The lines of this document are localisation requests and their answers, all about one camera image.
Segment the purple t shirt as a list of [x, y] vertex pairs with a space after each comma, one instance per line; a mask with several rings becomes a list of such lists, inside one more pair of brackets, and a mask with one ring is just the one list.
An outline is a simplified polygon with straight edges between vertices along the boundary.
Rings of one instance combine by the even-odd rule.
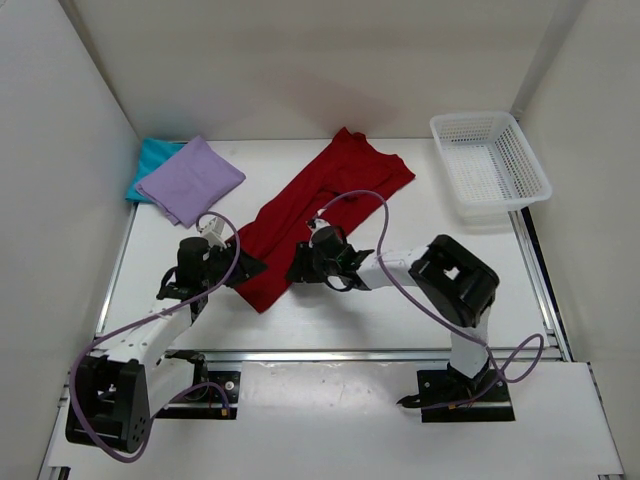
[[173, 225], [192, 226], [198, 216], [238, 187], [246, 175], [200, 136], [136, 184]]

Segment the teal t shirt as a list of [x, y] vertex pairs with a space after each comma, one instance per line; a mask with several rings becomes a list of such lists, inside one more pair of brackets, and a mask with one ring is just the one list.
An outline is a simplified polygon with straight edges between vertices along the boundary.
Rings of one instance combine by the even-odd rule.
[[138, 156], [137, 170], [127, 189], [125, 200], [131, 203], [151, 204], [152, 201], [136, 190], [136, 184], [153, 173], [185, 145], [184, 142], [169, 142], [154, 138], [142, 141]]

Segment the white plastic basket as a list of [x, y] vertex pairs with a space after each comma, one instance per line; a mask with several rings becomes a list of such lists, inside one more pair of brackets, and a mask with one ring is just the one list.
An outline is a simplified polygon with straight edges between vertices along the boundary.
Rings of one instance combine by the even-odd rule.
[[443, 114], [429, 126], [463, 219], [489, 219], [551, 197], [541, 163], [510, 113]]

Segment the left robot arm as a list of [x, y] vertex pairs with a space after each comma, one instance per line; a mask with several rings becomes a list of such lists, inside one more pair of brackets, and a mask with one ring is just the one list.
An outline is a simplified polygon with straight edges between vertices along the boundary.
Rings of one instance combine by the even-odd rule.
[[151, 320], [123, 329], [116, 345], [102, 353], [90, 349], [75, 362], [66, 439], [106, 447], [123, 463], [133, 461], [157, 413], [183, 396], [198, 400], [213, 387], [204, 355], [175, 350], [174, 341], [204, 311], [214, 287], [238, 287], [266, 269], [233, 241], [181, 241]]

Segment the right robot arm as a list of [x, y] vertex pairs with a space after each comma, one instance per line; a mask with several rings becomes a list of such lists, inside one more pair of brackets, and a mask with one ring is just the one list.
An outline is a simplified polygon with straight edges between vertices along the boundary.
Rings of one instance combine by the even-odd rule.
[[325, 226], [296, 246], [286, 274], [292, 283], [323, 283], [339, 292], [417, 287], [451, 333], [449, 387], [470, 400], [486, 384], [488, 316], [500, 280], [497, 273], [452, 237], [441, 234], [426, 247], [377, 254], [357, 250], [340, 228]]

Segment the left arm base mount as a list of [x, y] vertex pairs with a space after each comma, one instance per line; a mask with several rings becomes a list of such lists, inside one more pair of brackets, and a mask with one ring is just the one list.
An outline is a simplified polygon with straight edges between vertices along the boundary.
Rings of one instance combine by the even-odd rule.
[[169, 351], [158, 367], [169, 367], [173, 398], [157, 412], [158, 419], [235, 420], [241, 387], [239, 367], [211, 363], [195, 350]]

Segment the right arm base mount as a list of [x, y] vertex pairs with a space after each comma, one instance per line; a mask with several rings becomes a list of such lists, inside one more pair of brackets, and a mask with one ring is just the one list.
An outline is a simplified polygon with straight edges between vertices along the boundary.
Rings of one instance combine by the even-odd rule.
[[508, 385], [490, 369], [476, 386], [448, 370], [419, 370], [418, 392], [399, 399], [417, 409], [422, 423], [487, 423], [516, 420]]

